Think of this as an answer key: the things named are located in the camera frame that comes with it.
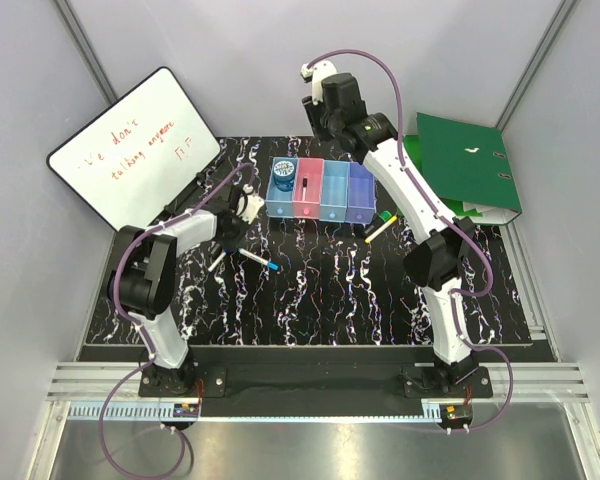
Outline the white marker black cap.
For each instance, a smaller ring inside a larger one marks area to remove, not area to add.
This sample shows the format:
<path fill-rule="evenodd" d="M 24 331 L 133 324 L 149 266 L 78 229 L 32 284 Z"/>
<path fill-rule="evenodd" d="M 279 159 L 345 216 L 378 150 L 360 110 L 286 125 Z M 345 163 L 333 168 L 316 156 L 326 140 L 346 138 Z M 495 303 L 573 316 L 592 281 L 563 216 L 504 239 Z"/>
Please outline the white marker black cap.
<path fill-rule="evenodd" d="M 212 264 L 208 267 L 207 271 L 209 273 L 213 272 L 224 260 L 224 258 L 227 256 L 227 252 L 223 251 L 221 252 L 218 257 L 212 262 Z"/>

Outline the pink storage bin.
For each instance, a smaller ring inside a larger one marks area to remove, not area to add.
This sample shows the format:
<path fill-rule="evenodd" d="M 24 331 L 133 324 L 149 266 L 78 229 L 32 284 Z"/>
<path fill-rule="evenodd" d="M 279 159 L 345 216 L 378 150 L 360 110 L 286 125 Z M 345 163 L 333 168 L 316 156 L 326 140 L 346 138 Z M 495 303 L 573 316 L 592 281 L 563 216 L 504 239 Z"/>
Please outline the pink storage bin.
<path fill-rule="evenodd" d="M 322 191 L 324 160 L 299 158 L 293 193 L 293 212 L 296 218 L 318 219 Z M 301 201 L 302 179 L 308 178 L 306 202 Z"/>

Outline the light blue storage bin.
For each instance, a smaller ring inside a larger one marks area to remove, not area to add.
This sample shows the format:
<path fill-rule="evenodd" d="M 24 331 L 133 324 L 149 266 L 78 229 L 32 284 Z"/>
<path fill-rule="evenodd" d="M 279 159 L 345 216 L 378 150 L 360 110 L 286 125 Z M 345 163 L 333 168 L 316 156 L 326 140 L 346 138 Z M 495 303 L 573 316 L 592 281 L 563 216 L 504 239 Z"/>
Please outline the light blue storage bin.
<path fill-rule="evenodd" d="M 349 163 L 325 160 L 319 219 L 343 223 L 348 206 Z"/>

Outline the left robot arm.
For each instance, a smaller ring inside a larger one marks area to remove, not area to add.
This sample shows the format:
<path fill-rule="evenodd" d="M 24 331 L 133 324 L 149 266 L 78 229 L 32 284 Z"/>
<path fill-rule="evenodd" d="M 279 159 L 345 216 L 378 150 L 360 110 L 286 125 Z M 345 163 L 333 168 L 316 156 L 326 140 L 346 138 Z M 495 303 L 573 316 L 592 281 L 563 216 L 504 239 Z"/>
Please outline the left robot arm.
<path fill-rule="evenodd" d="M 106 295 L 145 345 L 148 361 L 142 381 L 147 388 L 176 396 L 195 388 L 194 360 L 171 311 L 178 258 L 205 242 L 235 252 L 262 207 L 260 197 L 240 194 L 236 200 L 213 200 L 148 230 L 126 226 L 119 231 Z"/>

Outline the light blue end bin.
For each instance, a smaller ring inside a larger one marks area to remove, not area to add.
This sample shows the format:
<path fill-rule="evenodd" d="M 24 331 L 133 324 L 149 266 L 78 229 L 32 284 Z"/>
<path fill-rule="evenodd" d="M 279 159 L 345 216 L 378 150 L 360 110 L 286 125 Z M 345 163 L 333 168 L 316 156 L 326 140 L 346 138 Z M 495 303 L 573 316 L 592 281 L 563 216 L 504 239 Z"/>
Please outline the light blue end bin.
<path fill-rule="evenodd" d="M 294 159 L 296 162 L 296 177 L 297 177 L 297 158 Z M 270 173 L 269 184 L 266 193 L 266 210 L 270 218 L 293 218 L 293 192 L 282 192 L 276 188 L 273 182 L 272 174 Z"/>

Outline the blue round tape dispenser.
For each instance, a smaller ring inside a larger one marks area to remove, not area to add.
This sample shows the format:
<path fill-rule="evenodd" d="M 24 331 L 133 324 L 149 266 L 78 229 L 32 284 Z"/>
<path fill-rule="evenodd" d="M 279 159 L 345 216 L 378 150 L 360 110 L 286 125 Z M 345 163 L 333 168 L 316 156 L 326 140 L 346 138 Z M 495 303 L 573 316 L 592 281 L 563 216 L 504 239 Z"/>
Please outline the blue round tape dispenser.
<path fill-rule="evenodd" d="M 275 158 L 272 165 L 274 185 L 282 192 L 292 191 L 296 178 L 296 162 L 294 159 Z"/>

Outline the white pen black tip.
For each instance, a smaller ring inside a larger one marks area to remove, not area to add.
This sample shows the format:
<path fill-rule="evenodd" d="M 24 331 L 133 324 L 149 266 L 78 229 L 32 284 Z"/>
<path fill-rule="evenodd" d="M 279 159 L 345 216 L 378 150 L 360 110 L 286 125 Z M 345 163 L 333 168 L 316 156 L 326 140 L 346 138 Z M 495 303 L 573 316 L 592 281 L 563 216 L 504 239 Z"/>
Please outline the white pen black tip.
<path fill-rule="evenodd" d="M 301 201 L 302 202 L 306 202 L 307 187 L 308 187 L 308 178 L 304 177 L 302 179 L 302 189 L 301 189 Z"/>

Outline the purple storage bin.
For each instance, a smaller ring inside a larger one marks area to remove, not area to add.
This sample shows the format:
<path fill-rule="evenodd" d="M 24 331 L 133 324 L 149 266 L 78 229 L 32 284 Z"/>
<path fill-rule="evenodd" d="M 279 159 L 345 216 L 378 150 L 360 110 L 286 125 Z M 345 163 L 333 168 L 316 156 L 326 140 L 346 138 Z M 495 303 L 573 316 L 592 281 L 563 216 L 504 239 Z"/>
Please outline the purple storage bin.
<path fill-rule="evenodd" d="M 346 221 L 369 224 L 376 212 L 375 178 L 365 166 L 349 163 Z"/>

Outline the green lever arch binder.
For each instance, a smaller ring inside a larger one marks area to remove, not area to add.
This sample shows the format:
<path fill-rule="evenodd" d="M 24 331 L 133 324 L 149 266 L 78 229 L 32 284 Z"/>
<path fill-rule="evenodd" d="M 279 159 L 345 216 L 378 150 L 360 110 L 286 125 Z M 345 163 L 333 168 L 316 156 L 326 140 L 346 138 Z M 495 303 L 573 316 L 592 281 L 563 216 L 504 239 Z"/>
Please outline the green lever arch binder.
<path fill-rule="evenodd" d="M 425 113 L 416 122 L 421 174 L 455 216 L 506 225 L 522 213 L 498 129 Z"/>

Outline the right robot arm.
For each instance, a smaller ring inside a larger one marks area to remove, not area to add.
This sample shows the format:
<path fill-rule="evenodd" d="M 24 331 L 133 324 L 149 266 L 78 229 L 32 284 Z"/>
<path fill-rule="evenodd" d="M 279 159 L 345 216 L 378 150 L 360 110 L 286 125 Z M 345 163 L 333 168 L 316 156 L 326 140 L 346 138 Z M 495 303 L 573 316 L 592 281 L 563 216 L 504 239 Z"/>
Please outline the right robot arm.
<path fill-rule="evenodd" d="M 390 120 L 368 113 L 353 75 L 326 62 L 304 69 L 301 76 L 312 89 L 302 104 L 314 135 L 335 141 L 369 170 L 411 228 L 416 246 L 403 265 L 424 293 L 434 335 L 434 365 L 417 384 L 422 391 L 456 396 L 478 368 L 460 294 L 462 263 L 473 245 L 475 225 L 467 217 L 454 217 L 425 184 Z"/>

